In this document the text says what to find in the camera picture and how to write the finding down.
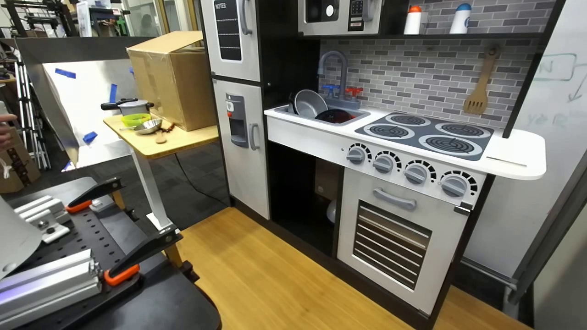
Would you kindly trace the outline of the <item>white toy microwave door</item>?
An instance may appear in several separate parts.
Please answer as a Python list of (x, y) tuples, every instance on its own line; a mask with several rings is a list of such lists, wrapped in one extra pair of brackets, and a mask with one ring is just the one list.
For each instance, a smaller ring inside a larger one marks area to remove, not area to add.
[(303, 37), (375, 35), (386, 0), (298, 0)]

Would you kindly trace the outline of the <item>white lower fridge door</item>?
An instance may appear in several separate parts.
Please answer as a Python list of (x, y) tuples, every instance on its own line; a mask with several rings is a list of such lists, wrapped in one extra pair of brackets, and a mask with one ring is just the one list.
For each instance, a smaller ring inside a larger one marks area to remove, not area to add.
[(215, 103), (230, 194), (270, 216), (263, 94), (259, 86), (215, 79)]

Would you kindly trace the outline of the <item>white fridge door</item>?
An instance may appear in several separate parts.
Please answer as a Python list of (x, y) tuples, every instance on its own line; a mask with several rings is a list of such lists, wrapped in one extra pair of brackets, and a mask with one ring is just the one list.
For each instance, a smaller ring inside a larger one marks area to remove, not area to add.
[(211, 72), (261, 81), (255, 0), (200, 0)]
[(215, 79), (215, 103), (230, 194), (270, 216), (263, 94), (259, 86)]

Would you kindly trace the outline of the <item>white toy oven door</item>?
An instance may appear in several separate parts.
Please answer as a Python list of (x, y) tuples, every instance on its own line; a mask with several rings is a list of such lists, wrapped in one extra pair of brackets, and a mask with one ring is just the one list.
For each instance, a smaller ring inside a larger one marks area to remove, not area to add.
[(338, 259), (432, 315), (477, 204), (439, 198), (347, 169)]

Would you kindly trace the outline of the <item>white upper fridge door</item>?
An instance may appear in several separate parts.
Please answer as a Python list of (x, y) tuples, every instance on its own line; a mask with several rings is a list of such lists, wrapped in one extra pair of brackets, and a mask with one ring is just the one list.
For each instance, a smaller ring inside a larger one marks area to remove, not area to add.
[(200, 0), (211, 72), (261, 81), (255, 0)]

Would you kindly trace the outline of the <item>grey ball under sink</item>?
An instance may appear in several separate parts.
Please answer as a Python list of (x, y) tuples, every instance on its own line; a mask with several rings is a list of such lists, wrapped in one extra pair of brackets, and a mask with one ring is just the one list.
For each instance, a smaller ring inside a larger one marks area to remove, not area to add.
[(338, 215), (338, 204), (333, 200), (333, 202), (329, 202), (329, 205), (327, 205), (327, 220), (329, 220), (331, 224), (336, 224), (336, 215)]

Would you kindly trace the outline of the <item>grey toy pot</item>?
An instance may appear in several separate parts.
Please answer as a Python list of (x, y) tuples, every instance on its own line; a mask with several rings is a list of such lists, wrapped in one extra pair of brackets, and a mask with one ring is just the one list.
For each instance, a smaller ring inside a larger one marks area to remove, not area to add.
[(316, 119), (329, 108), (327, 101), (314, 90), (300, 90), (294, 95), (296, 114), (307, 119)]

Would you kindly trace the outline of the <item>toy play kitchen unit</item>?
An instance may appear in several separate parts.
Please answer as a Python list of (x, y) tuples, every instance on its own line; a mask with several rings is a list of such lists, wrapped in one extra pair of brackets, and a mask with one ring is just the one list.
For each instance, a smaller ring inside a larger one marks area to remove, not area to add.
[[(327, 161), (342, 171), (342, 191), (336, 194), (338, 215), (334, 262), (351, 275), (375, 286), (386, 303), (417, 330), (430, 330), (446, 297), (454, 262), (463, 257), (466, 240), (496, 178), (538, 180), (547, 172), (545, 139), (518, 130), (501, 138), (488, 128), (465, 132), (459, 123), (384, 112), (371, 108), (347, 110), (355, 119), (327, 123), (296, 114), (294, 95), (311, 90), (320, 66), (318, 46), (298, 37), (298, 0), (255, 0), (261, 55), (261, 81), (215, 75), (241, 84), (254, 84), (263, 94), (270, 216), (281, 213), (301, 216), (312, 198), (311, 163)], [(345, 171), (356, 171), (428, 196), (446, 193), (477, 204), (470, 213), (465, 235), (450, 264), (446, 282), (432, 315), (424, 315), (377, 282), (338, 259), (338, 237)]]

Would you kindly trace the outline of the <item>grey toy faucet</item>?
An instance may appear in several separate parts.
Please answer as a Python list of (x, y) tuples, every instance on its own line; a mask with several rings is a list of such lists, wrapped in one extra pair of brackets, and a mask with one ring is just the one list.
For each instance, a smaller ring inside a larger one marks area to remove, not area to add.
[[(329, 73), (329, 64), (338, 64), (338, 73)], [(360, 108), (360, 99), (347, 90), (347, 59), (342, 51), (325, 51), (320, 57), (318, 77), (329, 105), (349, 110)]]

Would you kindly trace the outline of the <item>wooden side table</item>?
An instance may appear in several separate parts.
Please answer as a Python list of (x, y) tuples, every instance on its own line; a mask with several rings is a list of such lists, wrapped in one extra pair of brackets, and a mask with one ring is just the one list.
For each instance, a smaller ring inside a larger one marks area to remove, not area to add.
[(122, 116), (107, 117), (105, 125), (131, 147), (134, 167), (151, 207), (151, 213), (147, 215), (149, 222), (158, 231), (173, 227), (173, 220), (167, 216), (155, 172), (151, 169), (151, 160), (213, 143), (219, 139), (219, 128), (215, 125), (197, 130), (184, 130), (177, 127), (166, 134), (164, 143), (158, 143), (156, 136), (140, 136), (127, 128)]

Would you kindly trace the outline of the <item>white shaker with orange cap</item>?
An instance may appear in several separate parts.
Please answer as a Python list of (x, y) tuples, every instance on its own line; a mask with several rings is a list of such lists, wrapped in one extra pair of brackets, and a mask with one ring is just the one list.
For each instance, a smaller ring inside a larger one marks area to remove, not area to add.
[(421, 6), (411, 6), (408, 9), (404, 33), (406, 35), (419, 35), (421, 33), (421, 24), (422, 24), (422, 7)]

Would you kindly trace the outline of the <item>black orange bar clamp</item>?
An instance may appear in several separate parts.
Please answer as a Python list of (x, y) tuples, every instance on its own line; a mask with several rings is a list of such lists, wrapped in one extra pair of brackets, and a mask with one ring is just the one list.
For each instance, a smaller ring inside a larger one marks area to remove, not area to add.
[(140, 242), (131, 253), (127, 253), (116, 266), (103, 271), (103, 281), (116, 288), (125, 281), (133, 279), (140, 273), (140, 264), (153, 255), (171, 248), (182, 240), (182, 233), (175, 227), (166, 229), (164, 233), (151, 235), (144, 242)]

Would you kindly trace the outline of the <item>wooden toy spatula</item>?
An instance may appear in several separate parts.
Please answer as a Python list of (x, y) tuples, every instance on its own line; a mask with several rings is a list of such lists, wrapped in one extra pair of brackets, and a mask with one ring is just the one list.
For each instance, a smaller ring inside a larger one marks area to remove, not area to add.
[(481, 116), (488, 106), (488, 84), (499, 61), (499, 50), (487, 51), (474, 92), (465, 99), (465, 112)]

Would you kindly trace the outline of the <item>white shaker with blue cap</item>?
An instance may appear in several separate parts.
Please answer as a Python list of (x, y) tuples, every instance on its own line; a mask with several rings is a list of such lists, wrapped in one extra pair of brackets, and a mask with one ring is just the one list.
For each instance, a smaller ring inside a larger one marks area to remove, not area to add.
[(455, 9), (455, 15), (454, 15), (450, 33), (452, 35), (465, 35), (468, 31), (470, 15), (472, 15), (472, 6), (459, 4)]

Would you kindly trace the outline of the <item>aluminium extrusion block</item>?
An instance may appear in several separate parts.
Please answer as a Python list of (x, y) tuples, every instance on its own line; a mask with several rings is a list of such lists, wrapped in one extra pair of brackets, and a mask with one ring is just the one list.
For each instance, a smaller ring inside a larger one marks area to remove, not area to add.
[(2, 264), (0, 328), (17, 330), (28, 323), (98, 295), (101, 268), (90, 249), (17, 271)]

